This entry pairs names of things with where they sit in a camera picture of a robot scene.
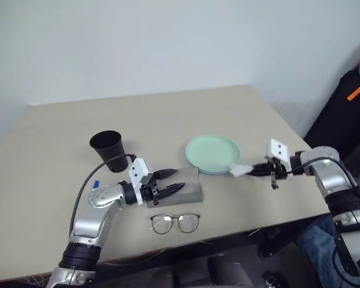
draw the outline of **black cable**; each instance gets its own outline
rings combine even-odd
[[[159,252],[156,252],[155,254],[148,256],[147,258],[143,259],[143,260],[139,260],[139,261],[132,261],[132,262],[125,262],[125,263],[105,263],[105,265],[109,265],[109,266],[131,266],[131,265],[136,265],[136,264],[142,264],[145,262],[148,262],[150,260],[152,260],[153,258],[159,256],[161,253],[164,253],[165,251],[167,251],[168,249],[162,249]]]
[[[335,268],[335,271],[337,273],[337,275],[347,284],[353,286],[353,287],[359,287],[359,285],[355,284],[355,283],[352,283],[350,282],[346,277],[344,277],[340,270],[338,269],[338,267],[336,266],[336,262],[335,262],[335,257],[336,257],[336,253],[337,253],[337,247],[334,248],[334,252],[332,253],[332,264]]]
[[[333,159],[331,157],[317,157],[315,159],[309,160],[309,161],[305,162],[304,164],[302,164],[296,168],[293,168],[291,171],[287,172],[287,174],[291,174],[293,172],[299,171],[299,170],[307,167],[308,165],[310,165],[314,162],[320,161],[320,160],[330,160],[330,161],[336,163],[342,169],[342,171],[347,175],[348,181],[350,182],[350,184],[355,192],[355,195],[360,199],[360,190],[359,190],[357,184],[354,183],[353,177],[351,176],[349,171],[345,168],[345,166],[343,165],[342,162],[340,162],[336,159]]]
[[[72,216],[71,216],[71,223],[70,223],[70,234],[71,235],[71,232],[73,230],[73,224],[74,224],[74,219],[75,219],[75,216],[76,216],[76,211],[77,211],[77,207],[79,205],[79,202],[80,202],[80,198],[83,194],[83,191],[84,191],[84,188],[86,187],[88,181],[92,178],[92,176],[97,172],[98,169],[102,168],[104,165],[108,164],[109,162],[113,161],[113,160],[116,160],[118,158],[121,158],[121,157],[131,157],[131,160],[133,161],[135,158],[136,158],[136,155],[134,154],[121,154],[121,155],[118,155],[118,156],[115,156],[111,159],[108,159],[107,161],[104,161],[102,162],[99,166],[97,166],[89,175],[88,177],[84,180],[83,182],[83,185],[82,187],[80,188],[79,190],[79,193],[77,194],[77,197],[76,197],[76,202],[73,206],[73,211],[72,211]]]

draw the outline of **mint green plate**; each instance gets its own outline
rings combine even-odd
[[[192,166],[207,174],[224,174],[229,164],[240,162],[236,143],[220,135],[199,135],[185,147],[185,155]]]

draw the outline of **person's leg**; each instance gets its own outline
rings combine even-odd
[[[296,244],[307,255],[316,268],[320,281],[324,288],[351,288],[352,286],[344,282],[337,275],[332,264],[332,254],[335,249],[333,237],[323,229],[314,226],[303,233],[296,241]],[[338,258],[335,258],[335,264],[340,273],[350,282],[358,284],[359,277],[348,275]]]
[[[330,234],[332,237],[336,237],[337,231],[334,222],[332,220],[332,215],[323,217],[316,225],[320,229]]]

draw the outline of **black bag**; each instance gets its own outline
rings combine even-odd
[[[360,94],[352,101],[347,97],[360,87],[357,71],[347,72],[312,125],[304,140],[313,148],[331,146],[345,160],[360,146]]]

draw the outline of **beige tabletop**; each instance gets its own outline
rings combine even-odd
[[[144,158],[155,170],[189,167],[185,144],[200,134],[234,140],[242,163],[263,162],[270,138],[285,143],[291,152],[308,148],[246,86],[30,107],[0,144],[0,280],[49,272],[58,264],[77,192],[101,163],[89,139],[103,130],[119,131],[125,151]],[[125,172],[106,168],[96,179],[103,185],[128,180]],[[328,212],[313,177],[279,181],[276,191],[269,179],[248,176],[200,174],[200,183],[200,203],[126,207],[115,217],[101,260]],[[149,229],[149,217],[160,212],[196,212],[201,214],[200,227],[192,234],[172,229],[158,235]]]

